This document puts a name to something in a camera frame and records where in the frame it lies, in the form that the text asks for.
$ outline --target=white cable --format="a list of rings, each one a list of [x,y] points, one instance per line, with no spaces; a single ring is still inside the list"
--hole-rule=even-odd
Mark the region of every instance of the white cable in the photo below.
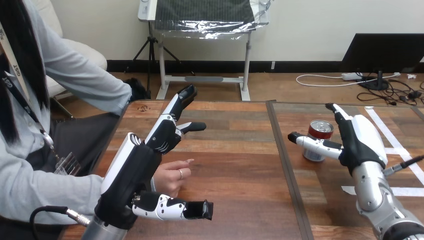
[[[391,76],[384,76],[383,79],[393,78],[393,77],[397,77],[397,76],[400,76],[400,75],[401,75],[400,73],[395,72]],[[362,84],[362,83],[367,83],[367,82],[372,82],[372,81],[377,80],[377,78],[374,78],[374,79],[367,80],[367,81],[358,81],[358,82],[352,82],[352,83],[340,84],[340,85],[314,85],[314,84],[306,84],[306,83],[300,82],[299,78],[301,78],[301,77],[321,77],[321,78],[327,78],[327,79],[341,79],[342,77],[341,76],[323,76],[323,75],[314,75],[314,74],[304,74],[304,75],[300,75],[300,76],[296,77],[296,82],[298,84],[301,84],[303,86],[309,86],[309,87],[344,87],[344,86]]]

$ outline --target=long black hair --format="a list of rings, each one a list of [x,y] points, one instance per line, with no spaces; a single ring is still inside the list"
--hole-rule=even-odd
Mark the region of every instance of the long black hair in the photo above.
[[[23,0],[0,0],[0,23],[10,42],[22,75],[35,92],[39,107],[49,107],[44,65]],[[0,56],[6,62],[5,54]],[[0,84],[0,131],[8,143],[16,142],[18,130],[13,117],[8,90]]]

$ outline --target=white stand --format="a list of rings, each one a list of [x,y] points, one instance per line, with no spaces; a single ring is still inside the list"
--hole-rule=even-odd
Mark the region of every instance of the white stand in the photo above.
[[[165,75],[165,59],[164,59],[164,41],[163,37],[159,42],[159,66],[160,66],[160,89],[157,94],[157,100],[165,99],[170,82],[202,82],[202,83],[236,83],[240,85],[240,93],[242,101],[250,101],[248,79],[249,79],[249,64],[251,52],[251,31],[247,34],[246,57],[244,60],[244,76],[221,77],[221,76],[171,76]]]

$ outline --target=computer monitor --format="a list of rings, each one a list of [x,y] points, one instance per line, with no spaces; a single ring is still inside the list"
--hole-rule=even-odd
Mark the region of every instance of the computer monitor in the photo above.
[[[382,79],[383,72],[411,73],[423,58],[424,33],[357,33],[344,55],[340,70],[378,73],[378,80],[359,85],[384,90],[388,85]]]

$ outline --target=wood grain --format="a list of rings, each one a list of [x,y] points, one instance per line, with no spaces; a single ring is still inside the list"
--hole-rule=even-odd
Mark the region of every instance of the wood grain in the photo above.
[[[284,138],[293,132],[308,133],[313,120],[325,120],[334,127],[332,140],[341,143],[334,114],[323,104],[273,104],[281,134]],[[371,120],[363,106],[342,106],[350,115],[363,114]],[[394,134],[403,147],[412,155],[424,154],[424,121],[409,107],[375,107],[375,112]],[[382,135],[385,147],[393,146]],[[341,186],[353,186],[346,167],[338,160],[327,158],[323,162],[312,162],[302,156],[302,148],[284,140],[287,153],[299,186],[302,201],[311,224],[314,238],[327,239],[375,239],[369,223],[356,210],[356,196],[342,191]],[[403,162],[399,155],[388,155],[389,166]],[[388,178],[391,187],[423,188],[414,173],[405,169]],[[424,220],[423,197],[399,197],[406,209],[413,210]]]
[[[128,132],[145,138],[166,104],[132,103],[95,173],[106,174]],[[163,156],[162,163],[195,159],[190,165],[192,177],[179,197],[214,202],[212,221],[139,217],[126,239],[301,239],[265,103],[195,101],[178,123],[191,121],[204,121],[207,129],[188,133]],[[82,227],[70,226],[62,239],[80,239],[83,231]]]

